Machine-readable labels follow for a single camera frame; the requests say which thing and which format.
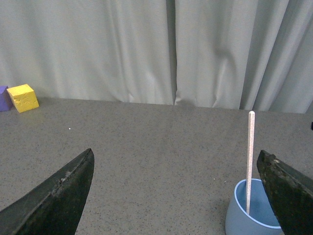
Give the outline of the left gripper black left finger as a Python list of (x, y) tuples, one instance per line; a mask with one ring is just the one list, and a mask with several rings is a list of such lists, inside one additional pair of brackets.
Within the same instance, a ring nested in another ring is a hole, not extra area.
[(94, 173), (89, 148), (0, 212), (2, 235), (76, 233)]

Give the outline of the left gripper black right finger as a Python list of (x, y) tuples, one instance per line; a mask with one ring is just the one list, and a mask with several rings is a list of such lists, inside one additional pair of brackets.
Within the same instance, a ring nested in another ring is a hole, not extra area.
[(264, 150), (257, 169), (270, 206), (286, 235), (313, 233), (313, 180)]

